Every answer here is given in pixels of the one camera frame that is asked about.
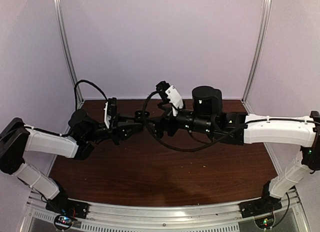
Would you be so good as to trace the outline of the left aluminium frame post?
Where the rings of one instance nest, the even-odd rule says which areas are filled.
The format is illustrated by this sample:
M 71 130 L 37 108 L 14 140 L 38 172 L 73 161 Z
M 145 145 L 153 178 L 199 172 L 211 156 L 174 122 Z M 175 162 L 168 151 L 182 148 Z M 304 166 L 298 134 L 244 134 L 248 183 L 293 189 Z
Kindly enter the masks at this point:
M 67 64 L 68 73 L 73 87 L 76 85 L 78 79 L 75 73 L 74 64 L 71 56 L 71 51 L 68 43 L 66 27 L 64 23 L 63 10 L 61 0 L 53 0 L 53 5 L 57 18 L 57 25 L 59 30 L 59 35 L 62 43 L 62 50 Z

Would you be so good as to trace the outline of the left circuit board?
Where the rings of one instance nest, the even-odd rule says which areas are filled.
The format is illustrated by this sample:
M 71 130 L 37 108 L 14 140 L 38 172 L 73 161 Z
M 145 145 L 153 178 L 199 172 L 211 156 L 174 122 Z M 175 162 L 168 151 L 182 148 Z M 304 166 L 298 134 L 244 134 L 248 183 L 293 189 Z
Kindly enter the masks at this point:
M 57 215 L 54 220 L 54 226 L 59 230 L 66 230 L 72 227 L 74 220 L 66 215 L 59 214 Z

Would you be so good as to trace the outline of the aluminium front rail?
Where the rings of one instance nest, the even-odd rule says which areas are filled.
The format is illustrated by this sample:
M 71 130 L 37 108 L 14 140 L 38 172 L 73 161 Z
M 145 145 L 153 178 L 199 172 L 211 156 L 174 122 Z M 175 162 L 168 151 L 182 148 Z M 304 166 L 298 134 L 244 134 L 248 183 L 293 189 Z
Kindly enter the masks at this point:
M 270 231 L 310 231 L 296 189 L 281 201 L 282 209 L 244 218 L 240 202 L 209 205 L 146 207 L 89 203 L 86 218 L 76 218 L 69 231 L 264 231 L 262 222 L 274 220 Z

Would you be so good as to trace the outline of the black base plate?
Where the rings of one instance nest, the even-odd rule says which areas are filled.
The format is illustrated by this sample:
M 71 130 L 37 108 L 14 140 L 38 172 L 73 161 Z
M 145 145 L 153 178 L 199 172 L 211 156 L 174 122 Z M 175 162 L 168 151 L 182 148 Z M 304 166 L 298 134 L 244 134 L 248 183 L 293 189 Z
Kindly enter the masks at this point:
M 280 200 L 277 201 L 264 201 L 261 198 L 251 201 L 241 202 L 239 204 L 242 218 L 258 216 L 262 214 L 271 213 L 275 210 L 282 208 Z
M 53 211 L 58 214 L 64 214 L 72 218 L 86 219 L 89 211 L 89 204 L 85 202 L 69 200 L 66 208 L 54 205 L 52 201 L 46 203 L 46 210 Z

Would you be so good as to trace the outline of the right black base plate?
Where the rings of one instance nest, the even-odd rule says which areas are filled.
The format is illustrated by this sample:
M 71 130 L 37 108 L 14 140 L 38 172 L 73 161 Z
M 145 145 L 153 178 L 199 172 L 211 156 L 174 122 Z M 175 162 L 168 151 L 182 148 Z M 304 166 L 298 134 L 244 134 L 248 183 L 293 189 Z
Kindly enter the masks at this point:
M 258 216 L 262 214 L 271 213 L 275 210 L 282 208 L 280 200 L 277 201 L 264 201 L 261 198 L 251 201 L 241 202 L 239 204 L 242 218 Z

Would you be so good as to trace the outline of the black earbud charging case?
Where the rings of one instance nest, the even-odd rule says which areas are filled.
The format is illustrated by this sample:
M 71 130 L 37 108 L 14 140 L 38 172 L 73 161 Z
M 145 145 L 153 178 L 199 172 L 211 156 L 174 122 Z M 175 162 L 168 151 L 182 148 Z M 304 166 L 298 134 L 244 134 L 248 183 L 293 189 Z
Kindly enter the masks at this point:
M 141 122 L 143 123 L 143 116 L 148 119 L 150 116 L 150 112 L 149 111 L 142 111 L 142 110 L 136 110 L 134 112 L 134 121 L 135 122 Z

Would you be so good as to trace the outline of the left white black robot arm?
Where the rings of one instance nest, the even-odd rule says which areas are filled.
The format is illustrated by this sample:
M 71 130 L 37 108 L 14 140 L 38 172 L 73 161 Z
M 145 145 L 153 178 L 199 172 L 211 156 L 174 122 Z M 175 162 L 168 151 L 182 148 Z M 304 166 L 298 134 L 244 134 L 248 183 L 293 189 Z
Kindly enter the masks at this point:
M 16 176 L 37 190 L 48 206 L 61 214 L 74 210 L 68 194 L 60 184 L 28 164 L 23 154 L 32 151 L 85 160 L 94 150 L 93 143 L 110 139 L 118 145 L 144 126 L 141 119 L 120 114 L 105 115 L 104 122 L 99 123 L 83 109 L 72 114 L 68 125 L 70 131 L 67 134 L 57 134 L 28 126 L 22 119 L 14 118 L 0 134 L 1 172 Z

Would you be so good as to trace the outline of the right circuit board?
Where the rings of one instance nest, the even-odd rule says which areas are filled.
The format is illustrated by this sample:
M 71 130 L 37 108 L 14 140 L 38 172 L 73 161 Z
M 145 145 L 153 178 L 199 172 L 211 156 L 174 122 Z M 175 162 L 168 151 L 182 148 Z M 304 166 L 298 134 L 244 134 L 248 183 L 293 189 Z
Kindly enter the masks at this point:
M 257 217 L 254 219 L 254 222 L 260 229 L 269 229 L 273 227 L 275 223 L 275 217 L 273 215 Z

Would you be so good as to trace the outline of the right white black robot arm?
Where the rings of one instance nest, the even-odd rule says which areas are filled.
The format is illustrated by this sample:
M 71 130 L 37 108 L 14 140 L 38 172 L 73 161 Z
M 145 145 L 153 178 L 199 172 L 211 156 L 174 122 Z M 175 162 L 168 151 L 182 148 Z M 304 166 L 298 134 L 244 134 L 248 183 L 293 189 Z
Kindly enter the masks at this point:
M 293 162 L 277 177 L 263 186 L 259 199 L 242 202 L 243 217 L 270 213 L 282 207 L 281 198 L 307 174 L 320 168 L 320 114 L 298 118 L 270 117 L 256 114 L 223 111 L 222 93 L 210 86 L 192 90 L 192 109 L 188 110 L 174 86 L 160 82 L 156 94 L 162 102 L 158 107 L 164 113 L 158 118 L 142 120 L 148 132 L 161 141 L 164 134 L 173 136 L 179 129 L 205 134 L 210 144 L 243 145 L 253 143 L 282 143 L 299 145 Z

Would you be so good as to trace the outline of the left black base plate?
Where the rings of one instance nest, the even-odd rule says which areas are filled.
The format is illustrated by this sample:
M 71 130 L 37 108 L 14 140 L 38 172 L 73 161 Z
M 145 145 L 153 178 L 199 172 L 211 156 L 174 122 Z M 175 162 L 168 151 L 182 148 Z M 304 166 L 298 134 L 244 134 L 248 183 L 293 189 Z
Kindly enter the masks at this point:
M 72 218 L 86 219 L 89 211 L 89 204 L 85 202 L 69 200 L 66 208 L 54 205 L 52 201 L 46 203 L 46 210 L 53 211 L 58 214 L 64 214 Z

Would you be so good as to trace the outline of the aluminium frame post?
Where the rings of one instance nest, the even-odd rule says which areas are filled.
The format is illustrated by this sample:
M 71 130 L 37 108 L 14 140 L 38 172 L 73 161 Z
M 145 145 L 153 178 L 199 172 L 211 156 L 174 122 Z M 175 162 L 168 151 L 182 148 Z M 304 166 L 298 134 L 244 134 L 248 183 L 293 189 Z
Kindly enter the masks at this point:
M 68 43 L 66 27 L 64 23 L 63 10 L 61 0 L 53 0 L 53 5 L 57 18 L 57 25 L 59 30 L 59 35 L 62 43 L 62 50 L 67 64 L 68 73 L 73 87 L 76 85 L 78 79 L 75 73 L 74 64 L 71 56 L 71 51 Z
M 272 0 L 263 0 L 262 14 L 261 14 L 257 42 L 256 42 L 256 46 L 255 46 L 255 51 L 254 51 L 254 55 L 253 55 L 253 60 L 252 60 L 248 80 L 247 80 L 247 83 L 245 86 L 244 94 L 242 96 L 242 103 L 243 104 L 247 103 L 251 88 L 253 86 L 254 78 L 255 78 L 255 75 L 256 75 L 256 72 L 258 69 L 258 65 L 259 65 L 259 61 L 261 58 L 261 54 L 263 51 L 263 44 L 264 44 L 265 37 L 267 34 L 267 30 L 268 30 L 271 9 L 272 9 Z

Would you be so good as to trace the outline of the right aluminium frame post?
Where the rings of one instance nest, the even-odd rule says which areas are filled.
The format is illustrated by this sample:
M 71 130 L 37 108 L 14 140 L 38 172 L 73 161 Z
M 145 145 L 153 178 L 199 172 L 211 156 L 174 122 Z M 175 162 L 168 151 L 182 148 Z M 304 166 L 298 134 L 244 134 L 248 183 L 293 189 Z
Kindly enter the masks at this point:
M 263 51 L 263 44 L 264 44 L 265 37 L 267 34 L 267 30 L 268 30 L 271 9 L 272 9 L 272 0 L 263 0 L 262 14 L 261 14 L 257 42 L 256 42 L 256 46 L 255 46 L 255 51 L 254 51 L 254 55 L 253 55 L 253 60 L 252 60 L 248 80 L 247 80 L 247 83 L 245 86 L 244 94 L 242 96 L 242 103 L 243 104 L 247 103 L 251 88 L 253 86 L 254 78 L 255 78 L 255 75 L 256 75 L 256 72 L 258 69 L 258 65 L 259 65 L 259 61 L 261 58 L 261 54 Z

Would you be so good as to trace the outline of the circuit board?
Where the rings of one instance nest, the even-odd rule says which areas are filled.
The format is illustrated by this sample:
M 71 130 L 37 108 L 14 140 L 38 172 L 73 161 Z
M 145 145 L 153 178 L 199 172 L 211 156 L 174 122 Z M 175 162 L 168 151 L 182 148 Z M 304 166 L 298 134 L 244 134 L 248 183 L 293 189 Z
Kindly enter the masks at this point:
M 59 214 L 57 215 L 54 220 L 54 226 L 59 230 L 66 230 L 72 227 L 74 220 L 66 215 Z
M 254 219 L 254 222 L 260 229 L 269 229 L 273 227 L 275 223 L 275 217 L 273 215 L 257 217 Z

